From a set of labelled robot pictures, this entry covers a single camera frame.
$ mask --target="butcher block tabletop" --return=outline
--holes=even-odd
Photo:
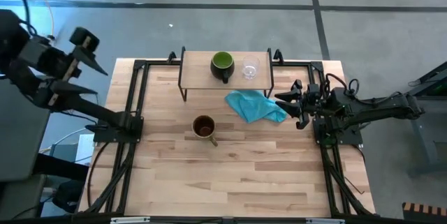
[[[117,60],[107,108],[124,110],[134,60]],[[344,78],[340,61],[323,61],[323,67],[325,73]],[[273,71],[273,95],[289,91],[296,79],[302,80],[304,87],[309,82],[306,68],[274,67]],[[190,90],[184,102],[178,76],[179,66],[149,69],[142,110],[144,128],[133,162],[127,216],[330,216],[321,152],[312,126],[297,130],[296,119],[289,116],[280,124],[267,120],[247,124],[225,102],[229,90]],[[191,123],[200,115],[211,116],[216,122],[218,147],[193,134]],[[99,148],[95,148],[94,157]],[[110,180],[116,148],[117,144],[109,144],[98,158],[91,179],[93,201]],[[345,177],[364,193],[347,184],[374,212],[360,152],[344,145],[339,151]],[[342,211],[337,186],[334,191]],[[119,195],[115,194],[114,206]],[[86,208],[84,189],[79,210]]]

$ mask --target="blue cloth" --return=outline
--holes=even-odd
[[[260,91],[232,91],[225,97],[225,101],[247,123],[262,118],[278,123],[286,119],[286,112]]]

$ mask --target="clear glass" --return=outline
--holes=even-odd
[[[254,79],[259,71],[259,58],[247,56],[242,61],[242,74],[248,80]]]

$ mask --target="gray floor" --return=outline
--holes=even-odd
[[[311,4],[312,0],[83,0],[152,3]],[[323,5],[445,6],[446,0],[320,0]],[[9,7],[22,13],[22,7]],[[33,7],[32,23],[50,32],[46,8]],[[70,51],[76,26],[101,39],[97,59],[112,73],[117,57],[166,57],[185,45],[190,50],[266,50],[280,48],[287,59],[321,59],[313,11],[176,10],[53,8],[56,46]],[[360,80],[359,97],[408,91],[408,81],[447,60],[447,13],[323,12],[330,58],[341,60],[347,79]],[[97,90],[105,102],[110,76],[88,68],[78,84]],[[86,121],[53,114],[43,140],[46,147]],[[447,176],[410,179],[406,171],[421,160],[408,121],[387,119],[362,132],[366,166],[378,214],[402,217],[406,201],[447,207]]]

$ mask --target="orange cable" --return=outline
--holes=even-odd
[[[51,15],[51,36],[54,36],[54,18],[53,18],[53,12],[51,11],[51,7],[50,4],[48,3],[47,0],[44,0],[45,4],[48,7],[48,10],[50,11],[50,15]]]

